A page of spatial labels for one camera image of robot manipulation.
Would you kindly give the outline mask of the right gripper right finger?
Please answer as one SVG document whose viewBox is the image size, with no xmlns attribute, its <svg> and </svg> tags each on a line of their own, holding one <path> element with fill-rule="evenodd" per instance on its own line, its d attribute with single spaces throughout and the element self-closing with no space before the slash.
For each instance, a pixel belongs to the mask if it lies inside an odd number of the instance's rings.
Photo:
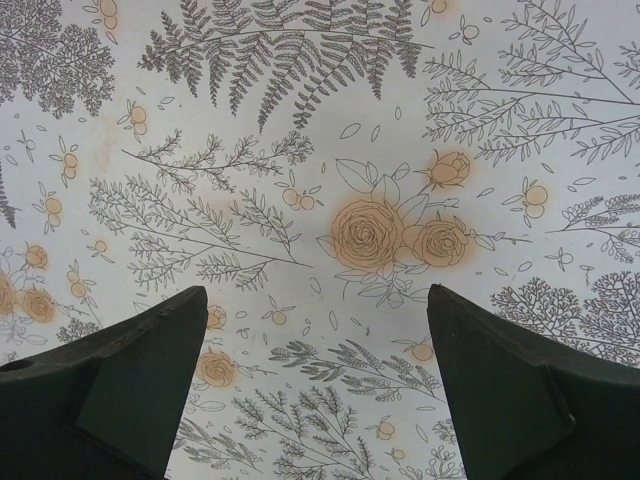
<svg viewBox="0 0 640 480">
<path fill-rule="evenodd" d="M 636 479 L 639 372 L 438 284 L 427 319 L 470 479 Z"/>
</svg>

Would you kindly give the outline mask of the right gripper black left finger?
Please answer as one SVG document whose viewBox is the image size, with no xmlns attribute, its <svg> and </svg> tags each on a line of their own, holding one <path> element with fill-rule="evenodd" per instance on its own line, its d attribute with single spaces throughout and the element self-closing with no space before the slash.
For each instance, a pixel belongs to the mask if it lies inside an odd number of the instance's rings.
<svg viewBox="0 0 640 480">
<path fill-rule="evenodd" d="M 4 479 L 162 479 L 207 324 L 192 286 L 1 368 Z"/>
</svg>

